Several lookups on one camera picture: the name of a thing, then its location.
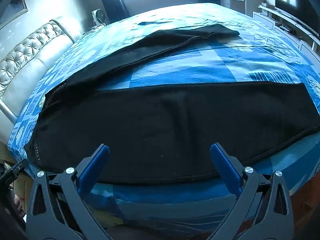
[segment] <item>tv stand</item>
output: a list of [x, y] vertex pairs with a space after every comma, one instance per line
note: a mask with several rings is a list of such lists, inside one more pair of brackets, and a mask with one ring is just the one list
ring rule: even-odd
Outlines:
[[297, 36], [295, 38], [298, 40], [298, 45], [300, 45], [300, 41], [305, 41], [307, 44], [309, 44], [314, 52], [319, 52], [320, 54], [319, 37], [317, 37], [315, 33], [310, 32], [307, 27], [305, 27], [298, 20], [295, 20], [294, 16], [290, 17], [289, 14], [284, 14], [279, 10], [267, 8], [262, 5], [260, 5], [259, 8], [261, 8], [261, 14], [255, 14], [253, 18], [263, 17], [265, 20], [274, 23], [272, 29], [276, 31], [276, 27], [282, 24], [292, 27], [297, 32]]
[[291, 28], [288, 25], [283, 24], [283, 25], [280, 25], [279, 28], [292, 36], [295, 36], [295, 37], [298, 36], [296, 30], [294, 28]]
[[[294, 16], [283, 14], [281, 11], [259, 6], [261, 13], [254, 12], [253, 19], [262, 22], [267, 27], [273, 29], [278, 34], [284, 36], [292, 42], [310, 61], [314, 64], [316, 73], [320, 77], [320, 40], [315, 33], [311, 33]], [[297, 35], [291, 35], [281, 29], [281, 25], [293, 28]]]

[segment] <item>dresser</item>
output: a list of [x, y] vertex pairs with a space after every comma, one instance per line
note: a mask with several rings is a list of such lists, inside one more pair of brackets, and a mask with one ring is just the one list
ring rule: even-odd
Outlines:
[[221, 5], [253, 17], [253, 12], [261, 12], [259, 6], [264, 0], [220, 0]]

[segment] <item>television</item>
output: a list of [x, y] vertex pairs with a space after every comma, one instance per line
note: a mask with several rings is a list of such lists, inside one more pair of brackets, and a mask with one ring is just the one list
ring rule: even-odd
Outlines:
[[320, 20], [309, 0], [276, 0], [276, 9], [293, 16], [294, 20], [319, 36]]

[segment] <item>tufted headboard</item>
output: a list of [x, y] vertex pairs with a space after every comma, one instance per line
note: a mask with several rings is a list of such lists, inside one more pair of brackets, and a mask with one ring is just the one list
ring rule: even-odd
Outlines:
[[0, 141], [7, 144], [25, 102], [53, 63], [82, 35], [71, 17], [41, 26], [0, 61]]

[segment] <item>bed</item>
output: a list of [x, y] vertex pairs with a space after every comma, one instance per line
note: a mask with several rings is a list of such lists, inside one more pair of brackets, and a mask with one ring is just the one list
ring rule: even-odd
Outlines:
[[[303, 82], [320, 110], [320, 70], [289, 40], [246, 15], [216, 4], [189, 4], [145, 12], [83, 35], [50, 68], [26, 101], [8, 149], [20, 161], [44, 95], [76, 71], [160, 29], [194, 29], [220, 23], [237, 39], [201, 43], [108, 80], [101, 90], [174, 83], [273, 81]], [[311, 179], [320, 165], [320, 133], [256, 163], [260, 173], [281, 170], [290, 194]], [[34, 177], [38, 168], [30, 165]], [[134, 221], [168, 235], [192, 236], [217, 228], [235, 201], [221, 179], [169, 186], [97, 183], [86, 202], [105, 226]]]

